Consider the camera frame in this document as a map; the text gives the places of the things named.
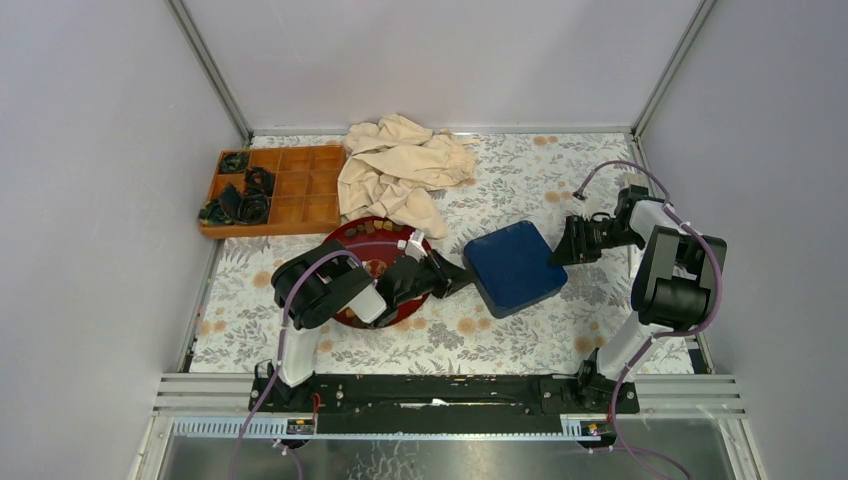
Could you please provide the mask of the navy box lid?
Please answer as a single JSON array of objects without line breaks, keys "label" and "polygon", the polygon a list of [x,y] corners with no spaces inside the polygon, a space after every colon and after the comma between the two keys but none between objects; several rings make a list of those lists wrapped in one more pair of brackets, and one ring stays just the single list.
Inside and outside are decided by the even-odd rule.
[{"label": "navy box lid", "polygon": [[502,319],[557,295],[566,285],[566,270],[548,263],[551,254],[538,228],[522,220],[469,241],[462,261],[490,314]]}]

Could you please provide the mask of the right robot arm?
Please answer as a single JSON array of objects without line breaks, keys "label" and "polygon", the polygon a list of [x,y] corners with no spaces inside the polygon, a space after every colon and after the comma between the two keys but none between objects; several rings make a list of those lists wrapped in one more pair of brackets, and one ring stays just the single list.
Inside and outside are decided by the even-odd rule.
[{"label": "right robot arm", "polygon": [[605,250],[624,246],[642,252],[631,287],[632,312],[613,338],[580,366],[573,396],[589,412],[607,405],[614,393],[610,382],[631,380],[660,341],[703,325],[720,298],[726,241],[685,225],[671,205],[650,196],[645,187],[621,190],[613,213],[567,216],[548,262],[594,263]]}]

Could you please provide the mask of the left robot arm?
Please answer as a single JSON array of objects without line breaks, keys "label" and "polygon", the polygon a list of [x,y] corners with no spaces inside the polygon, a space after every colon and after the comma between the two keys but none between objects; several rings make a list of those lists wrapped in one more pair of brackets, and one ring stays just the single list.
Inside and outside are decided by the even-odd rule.
[{"label": "left robot arm", "polygon": [[402,254],[374,278],[339,242],[323,244],[283,264],[272,275],[281,333],[272,362],[272,398],[288,411],[309,401],[320,328],[347,310],[366,327],[379,329],[401,317],[406,304],[427,296],[449,297],[474,275],[438,251]]}]

